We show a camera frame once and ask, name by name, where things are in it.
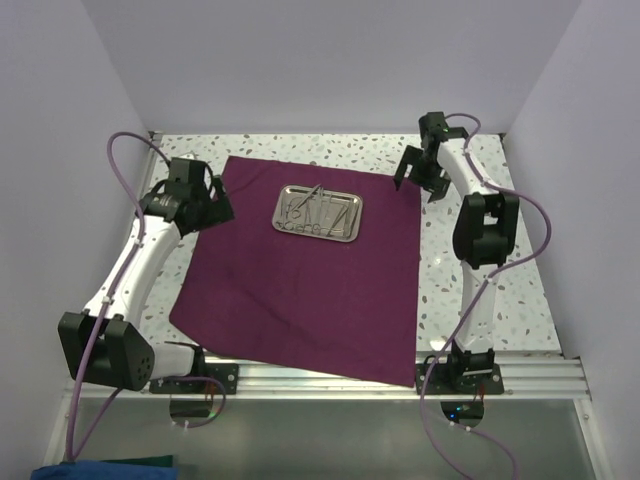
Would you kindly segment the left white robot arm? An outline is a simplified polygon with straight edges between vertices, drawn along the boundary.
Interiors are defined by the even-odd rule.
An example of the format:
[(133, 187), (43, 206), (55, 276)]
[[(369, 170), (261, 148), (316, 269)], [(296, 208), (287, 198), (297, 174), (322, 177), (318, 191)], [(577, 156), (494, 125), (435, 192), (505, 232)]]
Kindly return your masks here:
[(172, 158), (166, 179), (135, 199), (124, 250), (99, 291), (79, 313), (66, 312), (58, 334), (71, 377), (115, 389), (140, 391), (173, 379), (185, 392), (208, 379), (200, 347), (153, 344), (139, 330), (151, 289), (169, 255), (190, 234), (233, 219), (221, 178), (204, 161)]

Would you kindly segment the purple surgical cloth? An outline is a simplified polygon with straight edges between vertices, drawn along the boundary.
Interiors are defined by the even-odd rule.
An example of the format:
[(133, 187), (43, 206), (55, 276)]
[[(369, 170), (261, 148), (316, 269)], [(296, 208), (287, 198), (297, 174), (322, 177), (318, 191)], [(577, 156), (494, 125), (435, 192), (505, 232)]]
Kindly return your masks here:
[[(385, 175), (230, 157), (235, 218), (202, 231), (170, 323), (228, 357), (412, 386), (421, 192)], [(276, 230), (286, 185), (364, 201), (350, 243)]]

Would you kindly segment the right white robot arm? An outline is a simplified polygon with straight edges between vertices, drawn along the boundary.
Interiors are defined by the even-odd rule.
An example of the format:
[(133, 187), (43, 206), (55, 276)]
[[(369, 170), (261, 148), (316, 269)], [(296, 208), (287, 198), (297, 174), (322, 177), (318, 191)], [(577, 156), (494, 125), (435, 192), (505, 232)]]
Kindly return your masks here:
[(461, 198), (452, 234), (462, 267), (461, 317), (451, 337), (416, 368), (416, 388), (429, 395), (497, 393), (504, 387), (495, 362), (494, 308), (497, 269), (515, 248), (519, 198), (494, 189), (486, 170), (471, 157), (471, 135), (429, 112), (419, 121), (421, 144), (406, 147), (393, 176), (443, 199), (450, 188)]

